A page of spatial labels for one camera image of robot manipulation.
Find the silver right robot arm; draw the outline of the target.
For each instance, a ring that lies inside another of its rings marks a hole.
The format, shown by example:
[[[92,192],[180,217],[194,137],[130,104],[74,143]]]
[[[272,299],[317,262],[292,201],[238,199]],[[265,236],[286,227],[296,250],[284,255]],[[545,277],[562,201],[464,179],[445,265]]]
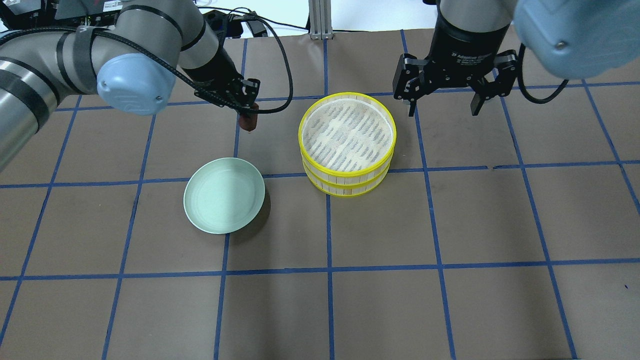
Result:
[[[470,88],[477,116],[484,103],[517,85],[534,104],[547,104],[571,80],[599,76],[639,57],[637,0],[428,0],[436,22],[428,55],[398,59],[393,97],[409,104],[439,89]],[[532,96],[524,82],[531,51],[560,85]]]

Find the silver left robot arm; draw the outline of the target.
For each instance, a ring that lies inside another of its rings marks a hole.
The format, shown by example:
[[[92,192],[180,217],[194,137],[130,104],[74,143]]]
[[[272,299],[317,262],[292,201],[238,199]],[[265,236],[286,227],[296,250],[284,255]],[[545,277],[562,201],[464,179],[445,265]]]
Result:
[[[259,80],[240,75],[191,0],[125,0],[112,29],[10,30],[1,36],[1,167],[71,95],[99,95],[138,116],[161,112],[177,68],[197,97],[234,109],[243,130],[256,129]]]

